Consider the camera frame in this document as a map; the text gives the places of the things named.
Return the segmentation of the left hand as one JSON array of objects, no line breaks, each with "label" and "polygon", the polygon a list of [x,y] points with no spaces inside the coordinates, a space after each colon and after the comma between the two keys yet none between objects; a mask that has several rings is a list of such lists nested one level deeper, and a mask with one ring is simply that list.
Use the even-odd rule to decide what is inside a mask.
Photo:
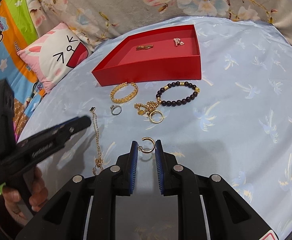
[{"label": "left hand", "polygon": [[[48,198],[48,189],[45,187],[42,172],[38,167],[34,169],[31,192],[32,195],[29,198],[29,204],[31,205],[32,211],[38,212],[45,205]],[[5,200],[5,206],[11,217],[18,224],[25,225],[28,220],[17,205],[22,200],[19,192],[16,189],[4,186],[2,194]]]}]

